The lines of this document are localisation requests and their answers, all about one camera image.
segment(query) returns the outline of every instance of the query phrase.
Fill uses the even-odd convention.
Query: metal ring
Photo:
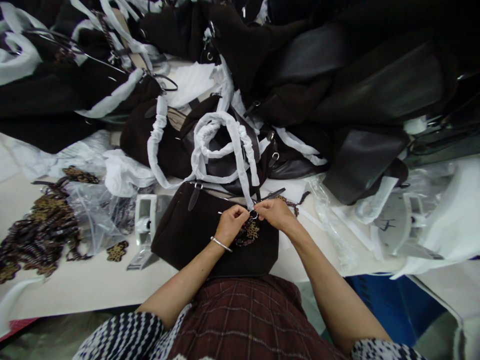
[[[252,212],[254,212],[256,214],[255,217],[252,217]],[[250,210],[250,217],[252,218],[252,220],[258,219],[259,218],[259,213],[256,212],[255,210]]]
[[[210,27],[211,27],[211,36],[215,38],[215,25],[212,22],[212,20],[210,20]]]

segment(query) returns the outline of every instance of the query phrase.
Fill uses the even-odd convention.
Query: silver bracelet
[[[222,244],[220,241],[218,241],[215,237],[212,236],[212,237],[210,238],[210,240],[216,242],[218,245],[220,245],[222,248],[224,248],[224,249],[227,250],[228,252],[231,252],[231,253],[234,252],[231,248],[223,245],[223,244]]]

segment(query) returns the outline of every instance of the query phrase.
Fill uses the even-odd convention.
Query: hand
[[[258,213],[259,220],[266,219],[270,225],[284,233],[298,223],[287,204],[280,199],[264,200],[256,204],[254,208]]]
[[[220,216],[215,238],[226,247],[229,247],[249,217],[249,211],[240,205],[234,205],[225,210]]]

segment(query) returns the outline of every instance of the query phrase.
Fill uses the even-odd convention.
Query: woman's right hand
[[[270,225],[284,233],[299,224],[287,204],[280,199],[264,200],[256,204],[254,209],[259,220],[266,219]]]

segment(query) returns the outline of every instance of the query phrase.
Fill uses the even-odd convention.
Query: blue bin
[[[447,311],[408,277],[358,275],[345,280],[382,324],[391,339],[410,347]]]

